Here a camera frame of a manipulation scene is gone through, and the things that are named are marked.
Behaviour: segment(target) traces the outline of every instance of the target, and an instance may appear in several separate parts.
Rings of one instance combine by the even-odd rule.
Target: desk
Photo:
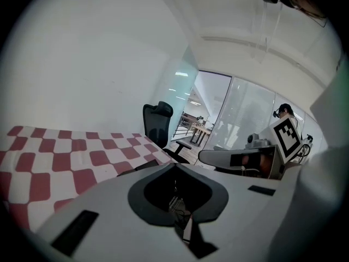
[[[191,137],[191,139],[190,139],[190,142],[191,142],[191,143],[197,144],[197,142],[198,142],[199,139],[200,139],[201,134],[203,133],[203,136],[202,136],[202,138],[201,138],[201,140],[200,140],[200,142],[199,142],[199,144],[198,144],[198,146],[200,146],[200,145],[201,145],[201,142],[202,142],[202,140],[203,140],[203,138],[205,137],[205,135],[206,135],[206,134],[207,134],[207,135],[211,134],[211,131],[210,131],[210,130],[207,130],[206,128],[203,128],[203,127],[201,127],[201,126],[193,125],[192,127],[195,128],[195,131],[194,131],[194,133],[192,134],[192,137]],[[193,138],[194,138],[196,132],[199,132],[199,135],[198,135],[198,137],[197,137],[196,142],[193,142],[192,140],[193,140]]]
[[[19,227],[35,232],[95,184],[154,159],[175,162],[138,133],[16,126],[0,140],[0,192]]]

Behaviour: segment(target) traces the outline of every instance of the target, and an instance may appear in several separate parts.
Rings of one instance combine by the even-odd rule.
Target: table leg
[[[203,140],[203,137],[205,137],[205,135],[206,135],[206,133],[203,134],[203,136],[202,136],[202,138],[201,138],[201,141],[200,141],[200,143],[198,144],[198,146],[201,145],[201,142],[202,142],[202,140]]]
[[[199,141],[199,139],[200,139],[200,137],[201,137],[201,134],[202,134],[202,131],[200,131],[200,134],[198,135],[198,137],[197,137],[197,140],[196,140],[196,144],[197,144],[197,142]]]
[[[196,131],[197,131],[197,129],[195,129],[194,133],[192,134],[192,137],[191,137],[190,142],[192,142],[192,140],[193,140],[193,138],[194,138],[194,136],[195,136],[195,134],[196,134]]]

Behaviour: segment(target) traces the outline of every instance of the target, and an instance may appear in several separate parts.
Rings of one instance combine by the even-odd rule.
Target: chair seat
[[[163,151],[166,152],[169,156],[171,156],[175,161],[179,163],[190,164],[188,160],[186,160],[182,156],[175,154],[173,151],[170,151],[168,148],[163,148]]]

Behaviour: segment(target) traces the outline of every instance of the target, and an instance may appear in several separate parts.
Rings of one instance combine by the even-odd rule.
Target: chair armrest
[[[179,144],[179,145],[182,146],[182,147],[185,147],[185,148],[191,150],[191,146],[188,146],[187,144],[185,144],[185,143],[183,143],[183,142],[181,142],[181,141],[176,141],[176,143]]]

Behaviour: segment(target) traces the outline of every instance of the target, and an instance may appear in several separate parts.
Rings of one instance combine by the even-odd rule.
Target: white wall
[[[187,46],[162,0],[36,0],[2,55],[2,130],[139,132]]]
[[[209,115],[207,110],[202,105],[195,106],[189,102],[186,104],[184,112],[195,117],[202,116],[204,120],[206,120]]]
[[[232,42],[204,41],[197,52],[201,70],[235,75],[272,91],[295,103],[309,115],[309,107],[323,88],[296,66],[271,53],[262,64],[251,58],[252,49]]]

